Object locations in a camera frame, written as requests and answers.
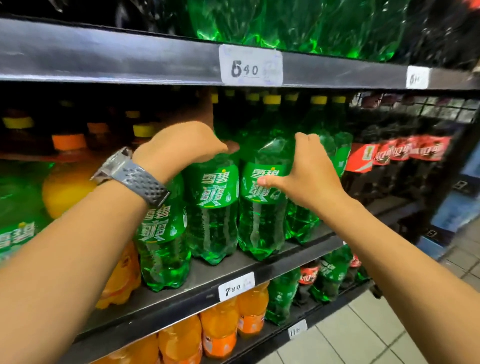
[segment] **store shelf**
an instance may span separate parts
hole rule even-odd
[[[313,327],[355,300],[367,291],[371,285],[371,281],[366,281],[357,286],[350,287],[343,291],[335,301],[330,303],[321,304],[309,299],[307,303],[301,307],[292,306],[290,309],[290,318],[284,325],[276,326],[271,322],[265,321],[264,328],[259,335],[248,339],[241,338],[237,341],[230,357],[223,361],[203,358],[201,364],[257,363],[290,341],[288,334],[290,327],[304,319],[307,323],[307,328]]]
[[[376,200],[369,210],[385,224],[422,208],[420,202],[398,197]],[[260,284],[314,260],[342,245],[342,240],[321,225],[314,240],[303,246],[286,242],[284,248],[263,262],[236,251],[218,266],[193,259],[185,284],[177,290],[154,293],[142,286],[123,305],[95,310],[60,363],[89,363],[150,333],[161,330],[219,302],[218,286],[246,273]]]
[[[5,81],[224,85],[218,50],[217,43],[146,32],[0,18]],[[406,66],[292,52],[282,58],[283,87],[406,88]],[[480,79],[432,69],[428,89],[480,89]]]

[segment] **person's right arm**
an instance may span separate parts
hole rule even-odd
[[[479,363],[480,293],[350,198],[318,136],[295,137],[290,175],[257,183],[279,188],[348,243],[429,363]]]

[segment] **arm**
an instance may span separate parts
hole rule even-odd
[[[318,136],[296,140],[291,174],[258,184],[280,188],[348,242],[429,363],[477,363],[480,294],[350,198]]]
[[[192,162],[226,152],[212,131],[211,101],[193,120],[169,126],[133,161],[162,183]],[[52,222],[0,270],[2,363],[53,363],[93,310],[147,210],[119,182],[97,187]]]

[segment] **hand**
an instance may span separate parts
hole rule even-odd
[[[204,90],[195,107],[185,108],[162,123],[163,129],[135,150],[133,161],[165,184],[188,165],[206,162],[219,153],[238,150],[213,132],[212,96]]]
[[[295,204],[305,207],[319,217],[328,213],[329,206],[342,203],[349,196],[316,134],[295,134],[295,157],[288,176],[262,176],[260,186],[283,191]]]

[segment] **price tag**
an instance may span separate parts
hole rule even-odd
[[[305,319],[288,328],[288,337],[292,340],[304,331],[307,331],[307,321]]]
[[[226,301],[240,293],[244,293],[255,287],[255,274],[253,272],[232,279],[230,282],[218,286],[220,302]]]
[[[222,44],[218,47],[222,82],[230,86],[281,86],[282,52]]]
[[[407,88],[425,90],[430,82],[430,68],[419,66],[407,67]]]

